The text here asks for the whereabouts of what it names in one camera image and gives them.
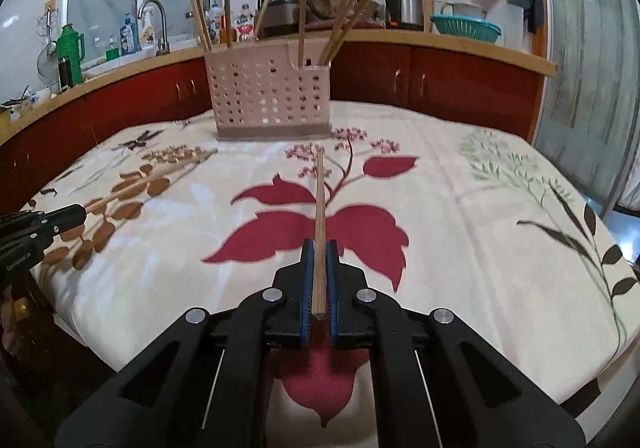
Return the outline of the person's left hand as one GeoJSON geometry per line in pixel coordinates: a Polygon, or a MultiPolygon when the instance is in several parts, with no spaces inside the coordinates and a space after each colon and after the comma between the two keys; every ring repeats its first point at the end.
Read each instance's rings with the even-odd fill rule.
{"type": "Polygon", "coordinates": [[[24,361],[29,357],[30,342],[27,319],[30,318],[29,303],[25,298],[17,301],[8,286],[1,297],[1,345],[9,355],[24,361]]]}

